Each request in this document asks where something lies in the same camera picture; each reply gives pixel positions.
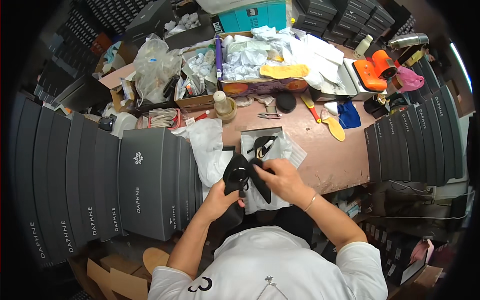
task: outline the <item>teal box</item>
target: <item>teal box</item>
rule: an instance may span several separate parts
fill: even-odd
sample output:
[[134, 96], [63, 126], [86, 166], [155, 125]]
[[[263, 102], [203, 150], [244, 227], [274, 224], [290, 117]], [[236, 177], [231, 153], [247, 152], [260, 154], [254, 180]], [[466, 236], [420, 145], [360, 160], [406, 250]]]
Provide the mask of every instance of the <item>teal box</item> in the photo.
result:
[[240, 31], [239, 23], [235, 11], [229, 11], [218, 15], [220, 23], [222, 24], [224, 32], [238, 32]]
[[235, 10], [240, 31], [250, 31], [252, 28], [269, 25], [266, 3], [255, 3], [242, 6]]
[[262, 2], [239, 7], [218, 15], [224, 32], [250, 31], [269, 26], [276, 30], [287, 27], [285, 2]]
[[287, 27], [287, 9], [285, 3], [267, 4], [268, 26], [281, 30]]

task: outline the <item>black high heel shoe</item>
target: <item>black high heel shoe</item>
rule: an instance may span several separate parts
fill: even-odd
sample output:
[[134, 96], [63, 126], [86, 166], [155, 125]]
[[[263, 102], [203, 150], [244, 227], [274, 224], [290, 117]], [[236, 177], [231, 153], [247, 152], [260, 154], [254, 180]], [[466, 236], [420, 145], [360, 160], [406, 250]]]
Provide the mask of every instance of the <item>black high heel shoe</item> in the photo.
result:
[[[223, 173], [223, 181], [225, 182], [224, 194], [225, 196], [233, 191], [239, 191], [239, 197], [245, 197], [245, 191], [248, 189], [248, 179], [251, 178], [253, 184], [257, 188], [258, 192], [265, 199], [267, 203], [270, 203], [271, 192], [265, 184], [265, 181], [260, 179], [257, 171], [253, 168], [253, 165], [262, 167], [263, 162], [257, 158], [253, 158], [250, 162], [242, 154], [235, 154]], [[245, 209], [240, 207], [238, 202], [232, 203], [226, 210], [226, 212], [218, 218], [216, 221], [221, 224], [225, 230], [230, 230], [238, 226], [243, 221], [245, 215]]]

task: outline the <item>hand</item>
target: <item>hand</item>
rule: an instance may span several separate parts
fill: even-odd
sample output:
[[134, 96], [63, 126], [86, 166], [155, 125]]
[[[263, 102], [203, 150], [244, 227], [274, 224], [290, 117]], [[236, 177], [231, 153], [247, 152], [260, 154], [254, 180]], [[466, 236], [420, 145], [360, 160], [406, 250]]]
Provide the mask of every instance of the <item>hand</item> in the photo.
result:
[[[307, 208], [316, 194], [314, 189], [303, 183], [297, 169], [288, 159], [269, 159], [264, 162], [263, 170], [257, 165], [254, 165], [254, 168], [275, 195], [301, 209]], [[275, 175], [264, 171], [269, 168], [275, 172]]]
[[238, 201], [240, 207], [245, 207], [245, 203], [243, 203], [243, 200], [239, 197], [238, 190], [225, 196], [224, 189], [225, 183], [223, 179], [220, 179], [219, 182], [212, 186], [207, 198], [205, 198], [204, 203], [200, 206], [196, 215], [201, 215], [207, 221], [213, 222], [220, 218], [235, 201]]

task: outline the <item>necklace chain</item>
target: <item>necklace chain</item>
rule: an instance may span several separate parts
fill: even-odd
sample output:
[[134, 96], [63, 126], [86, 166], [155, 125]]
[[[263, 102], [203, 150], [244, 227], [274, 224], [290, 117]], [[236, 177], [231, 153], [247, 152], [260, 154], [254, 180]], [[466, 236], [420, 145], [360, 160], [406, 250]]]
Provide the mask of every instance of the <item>necklace chain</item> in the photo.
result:
[[267, 282], [267, 284], [265, 285], [264, 289], [262, 289], [262, 292], [260, 293], [260, 295], [258, 295], [257, 300], [260, 299], [260, 297], [262, 296], [262, 294], [264, 293], [265, 289], [268, 286], [273, 286], [274, 288], [276, 288], [280, 292], [280, 294], [282, 294], [282, 296], [288, 300], [287, 296], [285, 296], [285, 294], [276, 286], [276, 283], [272, 282], [272, 279], [273, 277], [270, 275], [265, 278], [265, 281]]

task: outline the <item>person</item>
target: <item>person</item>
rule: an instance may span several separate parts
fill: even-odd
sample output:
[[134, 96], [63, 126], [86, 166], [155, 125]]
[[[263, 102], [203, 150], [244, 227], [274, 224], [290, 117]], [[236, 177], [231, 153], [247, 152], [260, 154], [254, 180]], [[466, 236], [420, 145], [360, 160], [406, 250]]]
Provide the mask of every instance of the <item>person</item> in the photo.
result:
[[[273, 193], [316, 222], [337, 249], [336, 265], [310, 250], [304, 238], [279, 226], [263, 226], [227, 237], [212, 264], [196, 277], [210, 224], [235, 201], [244, 206], [238, 191], [224, 195], [225, 183], [220, 180], [193, 216], [167, 266], [154, 269], [148, 300], [386, 299], [380, 252], [367, 243], [360, 227], [306, 186], [288, 160], [267, 160], [264, 169], [255, 167]], [[265, 171], [269, 168], [275, 175]]]

